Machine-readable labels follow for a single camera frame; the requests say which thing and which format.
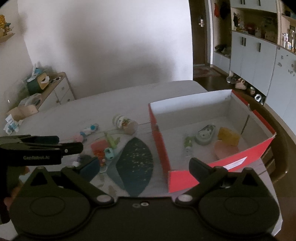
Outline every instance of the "floor mat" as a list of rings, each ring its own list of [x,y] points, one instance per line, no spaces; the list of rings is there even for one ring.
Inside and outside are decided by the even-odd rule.
[[[217,71],[209,66],[194,66],[193,78],[207,77],[207,76],[221,76]]]

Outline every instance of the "dark green leaf-shaped mat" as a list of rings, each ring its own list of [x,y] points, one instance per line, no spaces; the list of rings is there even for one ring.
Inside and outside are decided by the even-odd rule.
[[[144,191],[152,172],[152,154],[138,138],[133,138],[126,144],[119,160],[112,163],[107,170],[108,176],[131,197],[137,197]]]

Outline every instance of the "tabletop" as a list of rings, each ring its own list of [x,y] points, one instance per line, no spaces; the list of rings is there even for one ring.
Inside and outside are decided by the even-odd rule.
[[[24,120],[18,135],[57,135],[60,137],[60,140],[64,140],[78,134],[81,130],[94,123],[99,124],[101,131],[113,130],[113,117],[117,114],[124,115],[139,124],[138,131],[134,136],[141,139],[149,147],[153,156],[154,168],[152,178],[140,196],[171,196],[175,199],[187,190],[172,194],[168,193],[167,183],[152,136],[148,104],[163,99],[203,92],[207,91],[201,85],[191,80],[185,80],[137,86],[102,93],[69,102],[65,105],[30,116]],[[71,165],[76,159],[76,155],[65,156],[62,159],[61,165],[46,166],[46,168],[48,171],[59,171],[61,168]],[[259,159],[249,166],[257,172],[277,201],[275,190],[262,160]],[[91,184],[115,198],[128,195],[106,173],[98,174],[91,181]],[[280,231],[281,225],[282,217],[280,216],[273,230],[273,235]],[[16,235],[11,222],[6,225],[0,225],[0,233],[0,237],[2,236],[2,238],[6,239],[12,239]]]

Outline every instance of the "dark floor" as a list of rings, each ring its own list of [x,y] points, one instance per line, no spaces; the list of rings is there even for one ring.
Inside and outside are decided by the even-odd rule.
[[[217,91],[224,89],[234,89],[234,85],[226,82],[226,76],[207,76],[194,78],[207,91]],[[290,146],[294,146],[292,139],[288,140]],[[296,160],[295,150],[289,149],[290,163],[288,173],[277,183],[274,184],[281,213],[283,225],[281,231],[276,235],[279,241],[296,240]]]

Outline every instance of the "red cardboard box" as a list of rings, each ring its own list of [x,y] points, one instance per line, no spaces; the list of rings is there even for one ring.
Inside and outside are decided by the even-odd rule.
[[[222,90],[181,96],[149,104],[152,133],[169,192],[198,184],[189,173],[189,160],[184,155],[184,140],[209,124],[216,126],[212,142],[207,146],[193,143],[193,156],[209,166],[223,166],[230,171],[258,160],[266,151],[276,132],[235,91]],[[220,127],[241,134],[239,153],[217,160],[214,143]]]

